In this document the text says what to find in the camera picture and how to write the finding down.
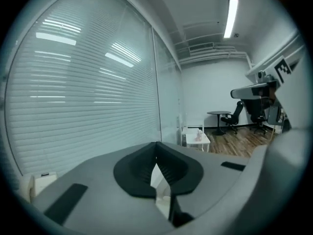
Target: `wooden floor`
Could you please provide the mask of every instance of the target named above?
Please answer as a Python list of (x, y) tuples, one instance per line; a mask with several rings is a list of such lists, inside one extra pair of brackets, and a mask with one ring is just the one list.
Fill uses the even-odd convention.
[(214, 136), (212, 134), (213, 131), (215, 130), (204, 130), (211, 141), (210, 152), (248, 158), (251, 156), (255, 147), (268, 144), (271, 136), (271, 130), (267, 130), (265, 135), (261, 131), (257, 131), (254, 134), (254, 129), (249, 130), (249, 127), (238, 128), (237, 134), (232, 130), (227, 130), (223, 136)]

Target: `glass wall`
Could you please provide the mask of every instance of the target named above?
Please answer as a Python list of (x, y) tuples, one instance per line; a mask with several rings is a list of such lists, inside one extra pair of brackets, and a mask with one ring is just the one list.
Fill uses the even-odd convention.
[(156, 76), (163, 142), (180, 143), (179, 86), (175, 61), (164, 42), (154, 31)]
[[(22, 174), (62, 175), (91, 157), (160, 141), (151, 26), (125, 0), (58, 0), (21, 43), (5, 100)], [(165, 100), (176, 112), (177, 100)]]

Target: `office chair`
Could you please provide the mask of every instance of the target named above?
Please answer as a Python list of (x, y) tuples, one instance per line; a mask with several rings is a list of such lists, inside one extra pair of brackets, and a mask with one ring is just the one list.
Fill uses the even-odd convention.
[(264, 117), (264, 112), (262, 109), (262, 103), (259, 99), (255, 100), (243, 100), (247, 112), (251, 115), (250, 119), (253, 123), (256, 123), (256, 126), (250, 127), (250, 130), (255, 128), (254, 133), (258, 130), (263, 131), (263, 134), (266, 133), (266, 128), (262, 123), (266, 121)]
[(261, 131), (263, 131), (263, 135), (265, 135), (266, 127), (265, 127), (265, 125), (262, 125), (262, 123), (264, 121), (266, 121), (265, 118), (262, 115), (259, 115), (259, 116), (256, 115), (256, 116), (251, 116), (250, 119), (252, 122), (257, 124), (256, 126), (250, 127), (250, 130), (255, 128), (254, 133), (256, 133), (258, 130), (261, 130)]
[(227, 114), (225, 117), (221, 118), (221, 121), (225, 122), (226, 125), (228, 125), (230, 129), (235, 132), (235, 134), (237, 134), (237, 128), (234, 127), (234, 125), (238, 124), (239, 115), (240, 115), (240, 112), (243, 110), (243, 108), (244, 108), (244, 104), (241, 101), (238, 101), (234, 114)]

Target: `black rubber pad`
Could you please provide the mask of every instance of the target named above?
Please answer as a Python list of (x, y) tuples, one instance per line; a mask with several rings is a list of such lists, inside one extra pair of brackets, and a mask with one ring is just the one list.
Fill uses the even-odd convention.
[(87, 190), (81, 184), (71, 185), (45, 212), (44, 214), (59, 225), (63, 225), (74, 207)]
[(231, 163), (231, 162), (223, 162), (221, 164), (221, 166), (233, 169), (233, 170), (239, 170), (239, 171), (243, 171), (244, 168), (246, 167), (245, 165), (242, 164), (235, 164), (235, 163)]

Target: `table leg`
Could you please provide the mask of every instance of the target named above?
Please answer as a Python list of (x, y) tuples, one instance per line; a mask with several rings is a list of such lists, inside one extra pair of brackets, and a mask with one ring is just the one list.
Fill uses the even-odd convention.
[(212, 134), (215, 136), (221, 136), (225, 134), (225, 132), (223, 132), (220, 128), (220, 114), (217, 114), (217, 129), (216, 131), (212, 132)]

